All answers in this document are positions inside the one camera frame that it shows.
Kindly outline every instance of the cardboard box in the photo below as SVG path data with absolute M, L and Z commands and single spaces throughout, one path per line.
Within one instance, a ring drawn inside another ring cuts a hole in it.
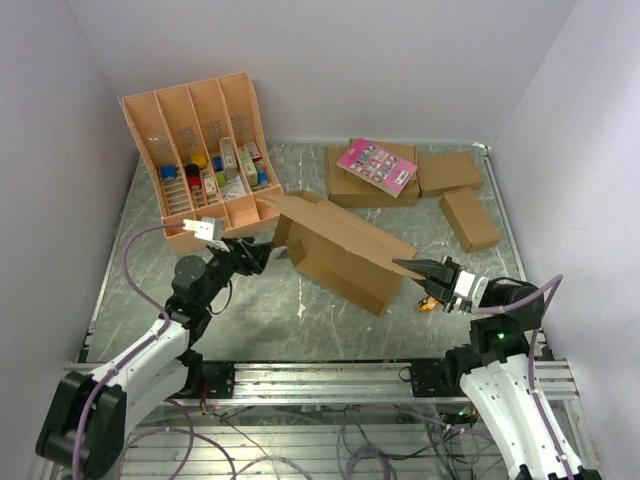
M 482 175 L 468 152 L 418 158 L 420 196 L 438 197 L 446 192 L 482 186 Z
M 392 262 L 413 258 L 415 247 L 318 195 L 262 202 L 280 213 L 273 241 L 288 248 L 295 268 L 374 315 L 386 312 L 403 276 L 417 277 Z
M 462 249 L 475 252 L 500 242 L 500 234 L 472 190 L 445 193 L 440 208 L 449 220 Z
M 416 162 L 416 147 L 397 143 L 376 142 L 406 160 Z M 413 207 L 418 202 L 420 187 L 418 181 L 411 178 L 397 198 L 383 192 L 370 183 L 340 168 L 337 163 L 347 151 L 347 147 L 329 147 L 325 150 L 327 165 L 327 186 L 329 200 L 344 208 Z

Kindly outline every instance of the pink product package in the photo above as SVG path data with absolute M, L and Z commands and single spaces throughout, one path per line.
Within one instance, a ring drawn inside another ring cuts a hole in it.
M 338 166 L 357 175 L 389 195 L 397 197 L 418 166 L 359 138 L 338 160 Z

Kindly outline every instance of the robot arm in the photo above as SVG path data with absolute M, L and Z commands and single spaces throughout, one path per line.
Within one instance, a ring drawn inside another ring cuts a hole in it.
M 600 479 L 582 467 L 535 376 L 533 389 L 529 382 L 535 373 L 525 332 L 541 327 L 544 287 L 508 278 L 489 280 L 447 256 L 442 262 L 394 262 L 423 275 L 416 282 L 446 312 L 497 313 L 472 320 L 470 345 L 449 350 L 445 361 L 449 378 L 469 397 L 495 439 L 509 478 L 557 480 L 571 472 L 574 479 Z
M 84 435 L 81 470 L 85 478 L 102 478 L 116 462 L 127 435 L 159 403 L 177 392 L 201 390 L 206 382 L 202 356 L 191 346 L 209 325 L 211 302 L 230 286 L 235 273 L 261 274 L 273 248 L 271 243 L 253 244 L 252 239 L 211 243 L 215 248 L 210 248 L 213 257 L 208 263 L 191 255 L 176 264 L 173 294 L 164 307 L 168 325 L 157 320 L 118 357 L 88 374 L 71 372 L 60 381 L 38 437 L 38 455 L 70 467 L 75 439 Z M 98 381 L 143 343 L 146 346 L 102 387 L 84 432 L 78 432 L 81 411 Z

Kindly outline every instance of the white wall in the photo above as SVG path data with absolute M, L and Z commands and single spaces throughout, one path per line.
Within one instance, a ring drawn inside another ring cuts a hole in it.
M 579 0 L 494 159 L 527 272 L 562 272 L 545 330 L 611 479 L 637 478 L 640 3 Z
M 134 147 L 63 0 L 2 3 L 0 66 L 0 476 L 23 479 L 82 344 Z
M 271 139 L 493 142 L 575 0 L 68 0 L 119 95 L 246 70 Z

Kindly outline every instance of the marble surface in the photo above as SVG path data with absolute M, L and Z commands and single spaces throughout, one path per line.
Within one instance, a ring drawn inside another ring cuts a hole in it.
M 326 144 L 275 144 L 269 155 L 285 191 L 305 189 L 327 194 L 324 166 Z M 449 254 L 472 271 L 490 277 L 517 277 L 517 262 L 507 239 L 489 173 L 480 150 L 469 145 L 420 145 L 419 154 L 469 151 L 485 183 L 477 191 L 502 235 L 497 247 L 466 254 L 438 206 L 438 198 L 420 199 L 415 207 L 354 209 L 356 215 L 418 247 L 420 257 L 439 260 Z M 153 323 L 157 311 L 136 295 L 121 267 L 124 241 L 145 226 L 160 221 L 153 187 L 146 170 L 138 168 L 123 213 L 113 268 L 88 337 L 87 360 L 103 362 L 119 354 Z M 269 238 L 264 232 L 262 239 Z M 152 297 L 164 303 L 170 293 L 176 254 L 160 232 L 140 238 L 129 253 L 131 274 Z M 421 288 L 405 279 L 382 317 L 335 295 L 301 276 L 287 252 L 274 252 L 262 276 L 234 279 L 227 310 L 211 321 L 195 349 L 211 360 L 335 360 L 392 359 L 441 356 L 468 342 L 470 317 L 423 313 L 415 308 Z M 221 308 L 226 291 L 214 301 Z

